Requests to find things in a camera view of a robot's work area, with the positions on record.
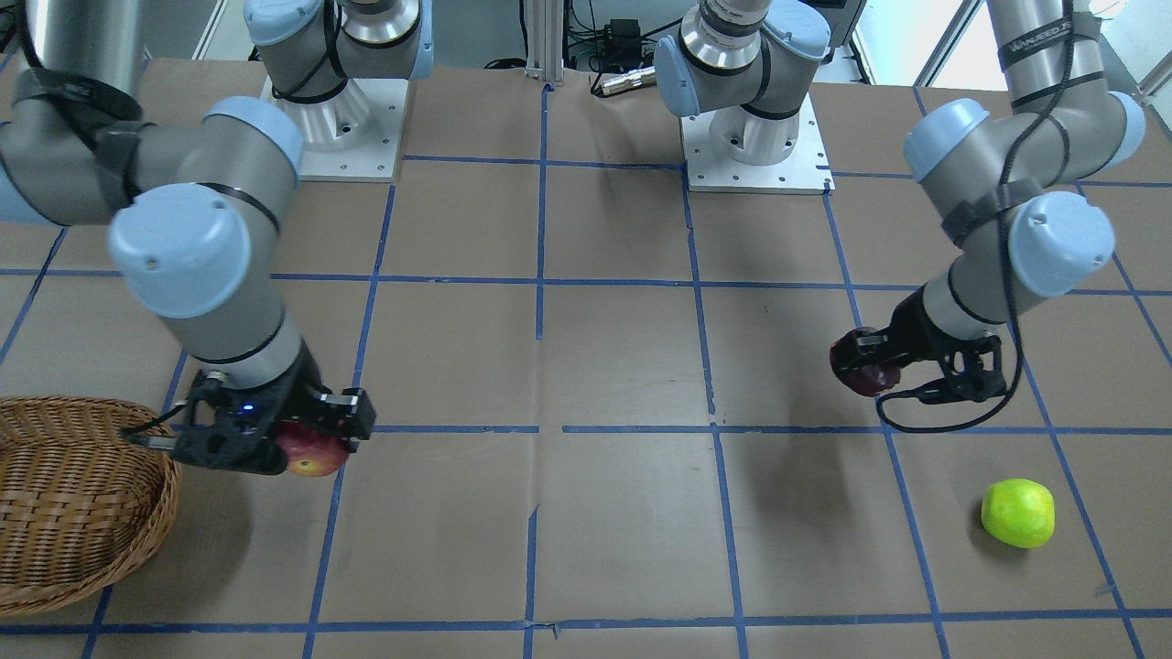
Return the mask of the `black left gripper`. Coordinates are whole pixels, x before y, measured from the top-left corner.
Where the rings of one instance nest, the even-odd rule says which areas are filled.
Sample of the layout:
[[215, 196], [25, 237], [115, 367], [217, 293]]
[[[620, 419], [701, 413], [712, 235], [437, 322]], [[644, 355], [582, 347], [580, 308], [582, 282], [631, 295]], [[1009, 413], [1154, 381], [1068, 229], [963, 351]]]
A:
[[1008, 394], [1001, 341], [995, 335], [958, 339], [931, 320], [925, 288], [906, 297], [886, 330], [850, 330], [841, 337], [841, 362], [886, 362], [901, 371], [908, 364], [934, 362], [941, 376], [884, 399], [914, 399], [921, 405], [984, 402]]

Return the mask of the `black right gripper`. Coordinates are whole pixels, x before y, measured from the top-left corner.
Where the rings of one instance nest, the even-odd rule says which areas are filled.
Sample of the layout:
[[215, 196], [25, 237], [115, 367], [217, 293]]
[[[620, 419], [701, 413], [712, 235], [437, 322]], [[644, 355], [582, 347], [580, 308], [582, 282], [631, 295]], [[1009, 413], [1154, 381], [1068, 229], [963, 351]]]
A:
[[311, 426], [354, 454], [370, 439], [377, 416], [364, 388], [339, 393], [323, 388], [320, 368], [306, 344], [288, 371], [252, 389], [232, 389], [226, 378], [197, 371], [188, 405], [172, 458], [205, 469], [259, 475], [281, 474], [288, 466], [288, 455], [277, 444], [285, 422]]

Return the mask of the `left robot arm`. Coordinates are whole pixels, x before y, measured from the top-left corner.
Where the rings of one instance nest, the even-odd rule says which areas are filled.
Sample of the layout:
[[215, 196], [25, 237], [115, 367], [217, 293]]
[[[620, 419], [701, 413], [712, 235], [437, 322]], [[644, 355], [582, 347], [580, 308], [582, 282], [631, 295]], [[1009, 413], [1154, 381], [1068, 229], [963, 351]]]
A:
[[[995, 118], [959, 98], [906, 136], [906, 163], [961, 252], [897, 305], [887, 327], [832, 345], [833, 374], [863, 396], [891, 392], [914, 362], [942, 371], [912, 390], [925, 405], [1004, 396], [997, 327], [1067, 295], [1113, 254], [1106, 215], [1067, 191], [1118, 167], [1145, 136], [1143, 109], [1110, 91], [1102, 72], [1101, 18], [1085, 1], [992, 1], [989, 13], [1011, 113]], [[670, 113], [713, 113], [723, 151], [765, 167], [788, 157], [830, 49], [812, 5], [700, 1], [657, 41], [653, 64]]]

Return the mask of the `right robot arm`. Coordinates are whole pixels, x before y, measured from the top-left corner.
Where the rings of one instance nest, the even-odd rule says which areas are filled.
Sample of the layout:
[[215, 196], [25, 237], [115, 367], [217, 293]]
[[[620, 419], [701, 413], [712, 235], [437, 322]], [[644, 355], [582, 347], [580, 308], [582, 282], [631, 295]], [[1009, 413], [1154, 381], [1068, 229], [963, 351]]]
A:
[[418, 80], [434, 64], [429, 1], [247, 1], [271, 100], [231, 96], [198, 125], [144, 118], [142, 1], [14, 1], [26, 69], [4, 123], [4, 220], [104, 225], [131, 295], [202, 364], [180, 433], [170, 413], [120, 439], [189, 466], [328, 475], [369, 439], [363, 388], [333, 392], [271, 279], [311, 130], [288, 107], [331, 110], [334, 140], [369, 131], [360, 79]]

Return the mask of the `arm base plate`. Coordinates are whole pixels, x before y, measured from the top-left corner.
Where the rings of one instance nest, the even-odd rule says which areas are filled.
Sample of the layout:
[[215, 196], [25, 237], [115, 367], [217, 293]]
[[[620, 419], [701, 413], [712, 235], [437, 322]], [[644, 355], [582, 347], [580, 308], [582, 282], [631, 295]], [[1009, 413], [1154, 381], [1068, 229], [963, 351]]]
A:
[[267, 79], [260, 98], [286, 113], [304, 134], [302, 181], [395, 181], [413, 91], [409, 81], [350, 79], [338, 96], [316, 104], [277, 100], [271, 91]]
[[766, 120], [730, 107], [679, 120], [688, 188], [710, 193], [822, 195], [836, 183], [811, 96]]

